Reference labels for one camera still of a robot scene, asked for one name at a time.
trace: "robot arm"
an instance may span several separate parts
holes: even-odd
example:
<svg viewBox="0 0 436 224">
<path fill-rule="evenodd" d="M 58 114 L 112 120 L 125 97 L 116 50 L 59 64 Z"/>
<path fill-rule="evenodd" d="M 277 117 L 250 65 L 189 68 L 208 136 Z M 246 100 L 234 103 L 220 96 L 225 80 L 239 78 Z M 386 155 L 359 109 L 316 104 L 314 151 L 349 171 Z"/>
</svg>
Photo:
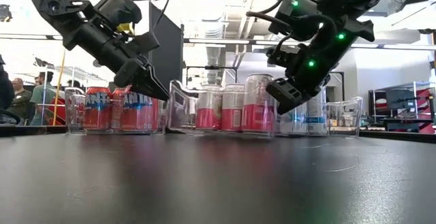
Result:
<svg viewBox="0 0 436 224">
<path fill-rule="evenodd" d="M 135 92 L 162 100 L 169 98 L 144 56 L 159 47 L 153 32 L 135 36 L 129 42 L 127 34 L 116 31 L 120 24 L 136 24 L 142 19 L 132 0 L 101 0 L 95 6 L 86 0 L 32 2 L 42 18 L 62 35 L 65 48 L 82 47 L 116 74 L 117 86 L 131 84 Z"/>
<path fill-rule="evenodd" d="M 358 37 L 375 40 L 373 23 L 357 18 L 375 6 L 379 0 L 278 0 L 275 17 L 267 16 L 271 7 L 262 12 L 247 12 L 271 21 L 269 31 L 284 34 L 276 48 L 267 52 L 268 62 L 286 68 L 285 78 L 271 82 L 266 90 L 280 103 L 283 114 L 316 96 L 330 80 L 342 56 Z M 297 47 L 282 46 L 289 38 L 311 43 Z"/>
</svg>

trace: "blue and white can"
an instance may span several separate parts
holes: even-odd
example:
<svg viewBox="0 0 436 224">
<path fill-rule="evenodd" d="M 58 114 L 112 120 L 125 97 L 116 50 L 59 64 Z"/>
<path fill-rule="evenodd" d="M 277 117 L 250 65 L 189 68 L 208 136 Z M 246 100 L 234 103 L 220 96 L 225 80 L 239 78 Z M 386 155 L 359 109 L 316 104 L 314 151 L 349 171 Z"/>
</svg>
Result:
<svg viewBox="0 0 436 224">
<path fill-rule="evenodd" d="M 307 135 L 307 103 L 277 115 L 276 132 L 279 135 Z"/>
<path fill-rule="evenodd" d="M 328 135 L 325 88 L 307 102 L 307 125 L 309 135 Z"/>
</svg>

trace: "black table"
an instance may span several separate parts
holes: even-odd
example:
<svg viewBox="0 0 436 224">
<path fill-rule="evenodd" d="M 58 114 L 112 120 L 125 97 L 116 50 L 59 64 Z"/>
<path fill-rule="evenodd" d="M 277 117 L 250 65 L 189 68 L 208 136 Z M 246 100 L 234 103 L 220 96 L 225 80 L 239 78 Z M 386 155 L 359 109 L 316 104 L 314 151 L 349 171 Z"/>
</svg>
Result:
<svg viewBox="0 0 436 224">
<path fill-rule="evenodd" d="M 0 223 L 435 223 L 435 165 L 373 138 L 3 138 Z"/>
</svg>

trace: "red soda can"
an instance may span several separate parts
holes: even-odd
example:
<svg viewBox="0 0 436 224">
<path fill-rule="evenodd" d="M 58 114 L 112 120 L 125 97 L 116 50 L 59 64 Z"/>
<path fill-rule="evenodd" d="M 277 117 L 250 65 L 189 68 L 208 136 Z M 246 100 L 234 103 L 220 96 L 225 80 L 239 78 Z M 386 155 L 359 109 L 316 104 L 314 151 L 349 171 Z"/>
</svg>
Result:
<svg viewBox="0 0 436 224">
<path fill-rule="evenodd" d="M 153 99 L 126 90 L 121 113 L 121 129 L 123 131 L 151 131 L 156 127 Z"/>
<path fill-rule="evenodd" d="M 110 128 L 110 90 L 106 87 L 89 87 L 85 95 L 84 123 L 88 130 Z"/>
<path fill-rule="evenodd" d="M 266 92 L 266 85 L 273 81 L 269 74 L 251 74 L 245 81 L 242 130 L 268 133 L 275 124 L 275 101 Z"/>
<path fill-rule="evenodd" d="M 228 84 L 223 91 L 221 130 L 241 131 L 244 84 Z"/>
<path fill-rule="evenodd" d="M 110 128 L 121 130 L 121 113 L 123 113 L 125 88 L 116 88 L 112 94 L 112 118 Z"/>
<path fill-rule="evenodd" d="M 197 129 L 221 129 L 221 87 L 216 84 L 203 86 L 197 100 Z"/>
<path fill-rule="evenodd" d="M 162 105 L 164 104 L 163 101 L 160 101 L 156 98 L 152 98 L 151 101 L 153 102 L 153 123 L 152 123 L 152 130 L 156 130 L 159 127 L 159 124 L 161 123 L 162 115 Z"/>
</svg>

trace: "person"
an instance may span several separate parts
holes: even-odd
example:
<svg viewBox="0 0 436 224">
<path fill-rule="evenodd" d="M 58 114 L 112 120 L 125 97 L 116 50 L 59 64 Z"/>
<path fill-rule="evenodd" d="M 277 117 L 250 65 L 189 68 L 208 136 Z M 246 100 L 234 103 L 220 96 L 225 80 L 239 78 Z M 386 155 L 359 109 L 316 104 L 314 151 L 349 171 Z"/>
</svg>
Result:
<svg viewBox="0 0 436 224">
<path fill-rule="evenodd" d="M 41 72 L 38 76 L 38 82 L 41 84 L 33 89 L 32 98 L 30 102 L 35 104 L 35 115 L 30 123 L 30 125 L 38 126 L 38 125 L 48 125 L 48 119 L 52 114 L 47 107 L 41 106 L 40 104 L 51 104 L 52 100 L 56 96 L 55 88 L 50 84 L 53 79 L 53 73 L 51 71 L 47 72 L 47 80 L 45 80 L 46 73 Z M 44 83 L 46 82 L 46 98 L 44 101 Z"/>
<path fill-rule="evenodd" d="M 12 104 L 7 110 L 20 117 L 21 121 L 18 125 L 24 125 L 25 119 L 29 117 L 27 110 L 32 92 L 24 89 L 21 78 L 14 79 L 12 86 L 14 87 L 15 98 L 12 100 Z"/>
<path fill-rule="evenodd" d="M 14 89 L 9 80 L 9 75 L 3 69 L 0 55 L 0 109 L 8 109 L 14 99 Z"/>
<path fill-rule="evenodd" d="M 74 85 L 71 85 L 72 82 L 73 82 L 73 80 L 68 80 L 68 82 L 67 82 L 67 83 L 68 83 L 68 87 L 80 88 L 80 83 L 79 83 L 79 81 L 75 80 L 75 81 L 74 81 Z"/>
</svg>

